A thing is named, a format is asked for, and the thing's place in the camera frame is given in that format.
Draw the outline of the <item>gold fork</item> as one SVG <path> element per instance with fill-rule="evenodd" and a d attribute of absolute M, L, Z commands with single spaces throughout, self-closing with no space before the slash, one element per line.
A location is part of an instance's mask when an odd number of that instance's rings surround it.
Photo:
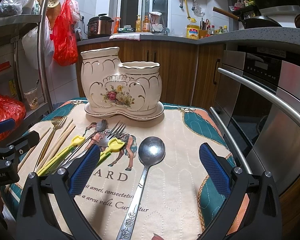
<path fill-rule="evenodd" d="M 63 124 L 65 123 L 66 121 L 66 116 L 55 116 L 52 120 L 51 120 L 51 124 L 53 125 L 53 128 L 52 128 L 52 132 L 50 133 L 50 135 L 48 136 L 47 138 L 47 141 L 45 142 L 41 152 L 40 152 L 40 155 L 37 159 L 37 162 L 36 162 L 36 165 L 34 167 L 34 170 L 36 170 L 36 168 L 38 167 L 38 165 L 40 164 L 40 162 L 42 161 L 44 155 L 46 154 L 47 152 L 47 149 L 49 148 L 50 144 L 51 144 L 51 141 L 55 135 L 55 132 L 60 129 Z"/>

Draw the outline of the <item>yellow plastic spoon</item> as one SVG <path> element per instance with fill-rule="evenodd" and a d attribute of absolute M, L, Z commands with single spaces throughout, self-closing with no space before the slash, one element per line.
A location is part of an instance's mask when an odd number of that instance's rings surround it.
<path fill-rule="evenodd" d="M 47 162 L 47 164 L 44 164 L 43 167 L 40 168 L 37 172 L 37 175 L 44 176 L 51 172 L 61 163 L 61 161 L 66 158 L 66 156 L 75 148 L 75 146 L 79 146 L 81 143 L 83 143 L 84 140 L 85 137 L 80 135 L 73 137 L 70 145 L 64 148 L 61 152 L 57 153 L 52 159 Z"/>
<path fill-rule="evenodd" d="M 112 152 L 119 152 L 126 143 L 116 137 L 108 139 L 103 138 L 98 146 L 101 150 L 100 159 L 97 165 L 100 165 Z"/>

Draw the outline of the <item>steel flower-handle fork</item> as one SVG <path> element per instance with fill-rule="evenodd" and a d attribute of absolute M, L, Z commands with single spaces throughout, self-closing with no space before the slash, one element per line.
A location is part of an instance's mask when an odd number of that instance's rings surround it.
<path fill-rule="evenodd" d="M 93 144 L 98 145 L 100 148 L 106 148 L 111 139 L 119 139 L 127 126 L 125 123 L 119 121 L 112 129 L 107 129 L 107 124 L 105 119 L 95 123 L 95 131 L 61 163 L 61 167 L 69 167 L 74 158 L 81 157 Z"/>

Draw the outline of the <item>large steel spoon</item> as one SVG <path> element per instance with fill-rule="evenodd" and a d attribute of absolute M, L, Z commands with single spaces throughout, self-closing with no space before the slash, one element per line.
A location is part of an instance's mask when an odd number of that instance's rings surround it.
<path fill-rule="evenodd" d="M 116 239 L 132 239 L 147 174 L 152 166 L 163 161 L 165 152 L 165 144 L 159 137 L 147 137 L 139 145 L 138 155 L 143 171 Z"/>

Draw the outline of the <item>wooden kitchen cabinet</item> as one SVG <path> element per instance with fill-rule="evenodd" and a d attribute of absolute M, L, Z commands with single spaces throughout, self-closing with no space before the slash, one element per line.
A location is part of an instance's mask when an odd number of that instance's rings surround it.
<path fill-rule="evenodd" d="M 123 62 L 153 61 L 160 64 L 161 102 L 209 109 L 215 104 L 222 65 L 223 44 L 174 41 L 105 40 L 78 43 L 78 51 L 119 47 Z"/>

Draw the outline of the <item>red bag on shelf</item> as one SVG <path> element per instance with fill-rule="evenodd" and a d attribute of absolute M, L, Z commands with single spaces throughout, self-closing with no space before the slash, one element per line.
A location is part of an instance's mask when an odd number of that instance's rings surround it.
<path fill-rule="evenodd" d="M 0 122 L 14 119 L 15 127 L 7 132 L 0 133 L 0 141 L 6 139 L 23 122 L 26 115 L 25 105 L 9 96 L 0 95 Z"/>

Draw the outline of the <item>quilted horse print table mat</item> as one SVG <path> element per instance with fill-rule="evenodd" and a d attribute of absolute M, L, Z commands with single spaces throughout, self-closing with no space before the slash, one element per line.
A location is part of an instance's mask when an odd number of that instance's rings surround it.
<path fill-rule="evenodd" d="M 152 120 L 107 119 L 109 128 L 117 122 L 126 124 L 133 142 L 106 157 L 75 197 L 93 231 L 101 239 L 127 234 L 122 222 L 143 171 L 139 146 L 154 136 L 164 142 L 165 157 L 148 171 L 138 214 L 129 219 L 132 239 L 197 239 L 225 201 L 200 161 L 201 144 L 209 144 L 230 165 L 238 164 L 216 124 L 204 109 L 170 104 Z"/>

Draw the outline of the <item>metal shelf rack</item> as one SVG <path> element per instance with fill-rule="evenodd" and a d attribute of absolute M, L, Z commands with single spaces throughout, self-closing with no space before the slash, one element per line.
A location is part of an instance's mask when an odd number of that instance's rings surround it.
<path fill-rule="evenodd" d="M 22 102 L 26 115 L 8 138 L 16 138 L 52 111 L 46 68 L 53 56 L 47 0 L 0 0 L 0 95 Z M 38 84 L 39 107 L 24 93 Z"/>

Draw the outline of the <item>red plastic bag hanging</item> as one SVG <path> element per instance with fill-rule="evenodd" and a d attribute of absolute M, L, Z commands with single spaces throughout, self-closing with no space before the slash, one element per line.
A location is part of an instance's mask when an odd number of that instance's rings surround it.
<path fill-rule="evenodd" d="M 78 60 L 71 5 L 71 0 L 64 0 L 61 12 L 55 20 L 52 34 L 50 35 L 55 48 L 53 59 L 63 67 L 74 64 Z"/>

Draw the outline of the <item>wooden perforated ladle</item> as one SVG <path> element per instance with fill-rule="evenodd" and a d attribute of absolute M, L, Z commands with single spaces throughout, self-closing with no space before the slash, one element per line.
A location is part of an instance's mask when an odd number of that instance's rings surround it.
<path fill-rule="evenodd" d="M 53 29 L 55 25 L 56 18 L 61 12 L 60 0 L 47 0 L 47 12 L 46 16 L 49 20 L 50 29 Z"/>

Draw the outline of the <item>cream floral ceramic utensil holder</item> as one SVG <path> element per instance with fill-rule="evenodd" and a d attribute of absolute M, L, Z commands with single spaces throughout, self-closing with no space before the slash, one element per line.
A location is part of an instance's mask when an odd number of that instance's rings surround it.
<path fill-rule="evenodd" d="M 85 112 L 96 118 L 124 115 L 147 121 L 162 115 L 160 64 L 121 62 L 119 47 L 81 52 Z"/>

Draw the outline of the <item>electric pressure cooker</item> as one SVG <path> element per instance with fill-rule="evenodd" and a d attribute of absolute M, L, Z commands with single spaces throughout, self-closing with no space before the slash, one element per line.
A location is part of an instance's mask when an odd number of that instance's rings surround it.
<path fill-rule="evenodd" d="M 88 38 L 107 37 L 111 35 L 114 20 L 106 14 L 99 14 L 88 22 Z"/>

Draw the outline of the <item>white folded dish cloth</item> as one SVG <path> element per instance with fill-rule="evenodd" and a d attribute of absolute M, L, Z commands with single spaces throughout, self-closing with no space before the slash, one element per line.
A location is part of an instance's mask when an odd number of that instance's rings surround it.
<path fill-rule="evenodd" d="M 120 40 L 136 40 L 140 41 L 140 33 L 121 33 L 113 34 L 109 38 L 110 40 L 120 39 Z"/>

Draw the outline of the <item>orange dish soap bottle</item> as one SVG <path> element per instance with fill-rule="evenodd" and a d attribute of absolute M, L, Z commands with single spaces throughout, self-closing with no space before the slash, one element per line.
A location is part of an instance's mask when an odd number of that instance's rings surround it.
<path fill-rule="evenodd" d="M 145 18 L 142 23 L 142 32 L 149 33 L 151 31 L 150 21 L 147 15 L 145 15 Z"/>

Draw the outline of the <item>yellow cooking oil bottle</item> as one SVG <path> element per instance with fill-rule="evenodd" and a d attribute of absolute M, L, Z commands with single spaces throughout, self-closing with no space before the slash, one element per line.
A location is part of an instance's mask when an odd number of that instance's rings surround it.
<path fill-rule="evenodd" d="M 188 24 L 186 27 L 186 38 L 198 40 L 199 39 L 199 30 L 200 30 L 200 28 L 197 25 Z"/>

